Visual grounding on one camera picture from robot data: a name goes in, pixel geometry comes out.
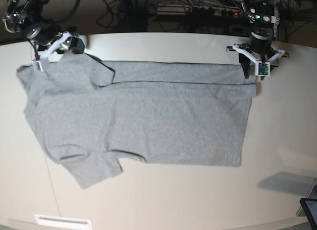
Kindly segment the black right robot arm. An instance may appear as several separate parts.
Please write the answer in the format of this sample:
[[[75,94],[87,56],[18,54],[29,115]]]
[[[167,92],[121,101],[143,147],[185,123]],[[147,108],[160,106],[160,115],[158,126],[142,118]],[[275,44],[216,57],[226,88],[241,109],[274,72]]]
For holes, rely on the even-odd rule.
[[[50,1],[7,0],[7,11],[2,18],[4,27],[9,33],[16,33],[31,44],[37,60],[40,59],[40,56],[36,46],[52,48],[53,43],[66,34],[60,26],[75,14],[81,0],[75,0],[71,11],[58,21],[41,16],[44,6]]]

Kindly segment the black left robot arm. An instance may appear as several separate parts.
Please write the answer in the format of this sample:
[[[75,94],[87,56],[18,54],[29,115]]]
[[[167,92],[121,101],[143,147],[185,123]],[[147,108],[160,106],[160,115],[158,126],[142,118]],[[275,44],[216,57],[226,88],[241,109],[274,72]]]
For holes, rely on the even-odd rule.
[[[287,55],[285,50],[272,47],[279,25],[279,12],[269,4],[269,0],[240,0],[240,4],[239,9],[251,23],[249,41],[233,44],[226,50],[239,54],[245,79],[249,78],[250,65],[253,63],[255,75],[263,80],[270,76],[273,68],[278,67],[278,59]]]

